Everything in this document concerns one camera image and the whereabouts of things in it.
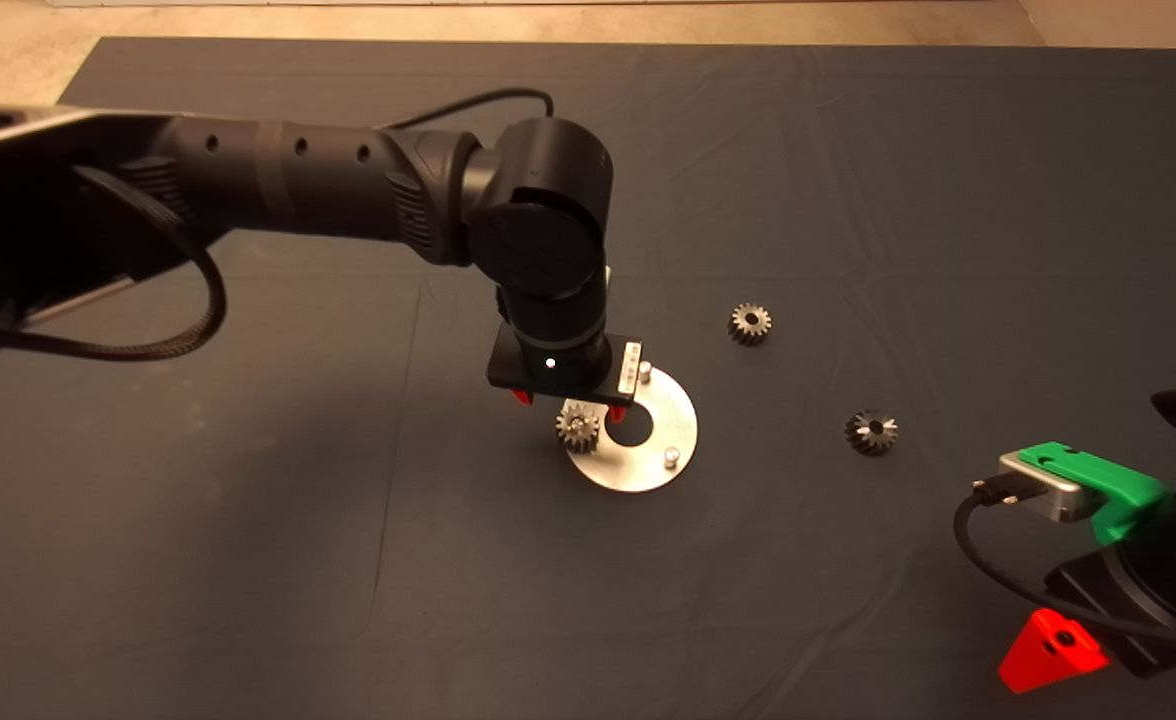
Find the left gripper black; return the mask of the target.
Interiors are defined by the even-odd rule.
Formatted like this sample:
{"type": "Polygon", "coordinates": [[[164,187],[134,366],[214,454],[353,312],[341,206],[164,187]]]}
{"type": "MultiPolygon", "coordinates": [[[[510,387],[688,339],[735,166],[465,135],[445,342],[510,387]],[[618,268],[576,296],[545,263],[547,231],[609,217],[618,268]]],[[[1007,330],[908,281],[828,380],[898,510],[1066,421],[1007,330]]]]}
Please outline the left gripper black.
{"type": "Polygon", "coordinates": [[[486,379],[493,387],[510,389],[527,407],[534,395],[608,406],[608,421],[615,425],[623,424],[635,402],[642,360],[639,338],[599,333],[582,345],[552,349],[524,341],[510,324],[501,324],[486,379]]]}

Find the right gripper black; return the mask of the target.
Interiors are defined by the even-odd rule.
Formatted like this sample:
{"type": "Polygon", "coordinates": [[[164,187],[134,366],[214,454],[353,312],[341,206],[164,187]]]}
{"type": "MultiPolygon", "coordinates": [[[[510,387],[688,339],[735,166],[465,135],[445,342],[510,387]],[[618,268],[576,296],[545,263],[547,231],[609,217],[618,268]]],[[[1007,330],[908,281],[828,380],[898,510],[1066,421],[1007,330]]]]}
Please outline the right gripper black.
{"type": "MultiPolygon", "coordinates": [[[[1045,575],[1045,589],[1112,620],[1176,631],[1176,492],[1141,512],[1120,541],[1056,566],[1045,575]]],[[[1023,694],[1109,665],[1085,626],[1058,611],[1037,609],[998,662],[998,679],[1023,694]]]]}

